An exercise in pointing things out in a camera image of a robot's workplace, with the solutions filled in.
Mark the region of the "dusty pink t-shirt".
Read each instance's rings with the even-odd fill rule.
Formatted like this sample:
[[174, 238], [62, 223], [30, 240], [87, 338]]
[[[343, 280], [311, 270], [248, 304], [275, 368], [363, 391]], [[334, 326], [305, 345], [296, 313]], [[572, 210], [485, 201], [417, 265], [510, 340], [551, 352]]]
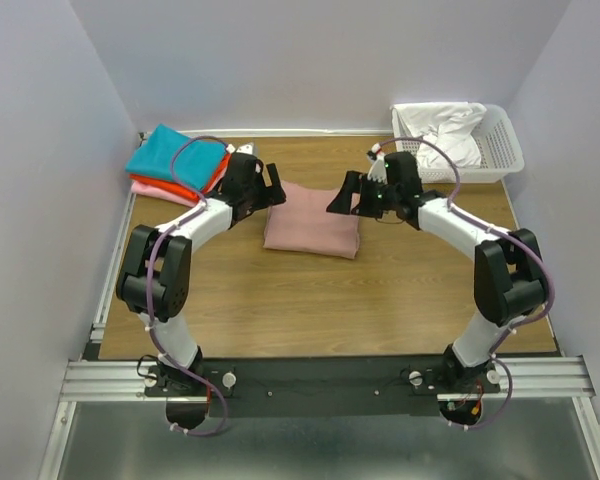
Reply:
[[327, 206], [338, 190], [283, 181], [286, 201], [269, 208], [263, 247], [353, 260], [360, 245], [359, 218], [333, 214]]

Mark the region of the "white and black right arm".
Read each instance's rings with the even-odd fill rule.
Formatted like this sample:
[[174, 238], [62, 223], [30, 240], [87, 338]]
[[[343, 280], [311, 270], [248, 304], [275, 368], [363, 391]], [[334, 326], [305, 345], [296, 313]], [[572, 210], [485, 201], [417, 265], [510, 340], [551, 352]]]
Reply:
[[422, 186], [416, 159], [407, 152], [370, 155], [368, 172], [348, 171], [329, 213], [381, 219], [393, 212], [418, 231], [447, 242], [473, 262], [476, 311], [463, 334], [444, 351], [435, 381], [457, 388], [484, 373], [504, 338], [553, 297], [535, 235], [507, 231], [457, 207]]

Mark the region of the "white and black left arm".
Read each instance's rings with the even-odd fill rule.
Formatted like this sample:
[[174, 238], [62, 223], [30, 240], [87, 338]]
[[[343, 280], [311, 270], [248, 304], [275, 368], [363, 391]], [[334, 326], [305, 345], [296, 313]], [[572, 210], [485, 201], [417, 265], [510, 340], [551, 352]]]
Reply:
[[206, 382], [201, 347], [189, 333], [183, 314], [193, 254], [254, 212], [285, 200], [277, 166], [238, 150], [229, 155], [225, 175], [209, 198], [169, 222], [134, 227], [115, 294], [143, 322], [159, 363], [193, 381]]

